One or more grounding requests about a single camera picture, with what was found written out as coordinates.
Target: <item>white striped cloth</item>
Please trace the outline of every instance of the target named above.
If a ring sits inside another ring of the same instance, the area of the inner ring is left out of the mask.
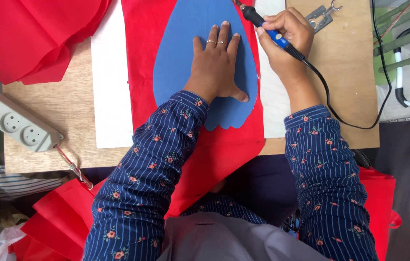
[[[62,185],[61,179],[32,179],[19,173],[6,174],[0,165],[0,201],[12,201],[30,194],[49,191]]]

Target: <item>shirt cuff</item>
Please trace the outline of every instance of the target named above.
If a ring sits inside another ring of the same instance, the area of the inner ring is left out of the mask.
[[[171,96],[170,101],[177,102],[194,111],[200,118],[205,119],[208,113],[208,104],[202,97],[189,91],[178,91]]]
[[[284,124],[286,126],[286,130],[288,130],[297,125],[324,117],[331,117],[331,113],[324,105],[316,105],[289,115],[284,119]]]

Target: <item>fingernail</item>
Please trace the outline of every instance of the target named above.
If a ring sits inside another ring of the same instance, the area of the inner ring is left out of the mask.
[[[258,37],[260,37],[263,34],[263,32],[264,32],[263,27],[258,27],[256,29],[256,34],[258,35]]]

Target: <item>sleeve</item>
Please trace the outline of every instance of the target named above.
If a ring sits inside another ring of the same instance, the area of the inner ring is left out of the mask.
[[[286,157],[298,177],[300,240],[335,261],[378,260],[354,153],[324,105],[284,119]]]
[[[137,128],[92,205],[83,260],[156,260],[181,168],[195,148],[208,104],[180,91]]]

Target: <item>wooden table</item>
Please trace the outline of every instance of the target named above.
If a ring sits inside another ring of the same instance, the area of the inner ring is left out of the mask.
[[[309,14],[330,0],[287,0],[287,6]],[[368,1],[337,0],[343,5],[333,13],[334,22],[316,34],[309,60],[329,84],[331,103],[347,122],[370,126],[377,116],[373,75],[373,37]],[[313,78],[321,97],[321,82]],[[61,82],[24,86],[15,82],[4,94],[60,131],[61,148],[80,168],[115,166],[128,148],[97,149],[92,91],[90,39],[79,44]],[[351,148],[379,146],[379,128],[360,130],[342,126]],[[4,135],[6,172],[68,169],[57,151],[34,153]],[[284,153],[285,139],[267,139],[260,155]]]

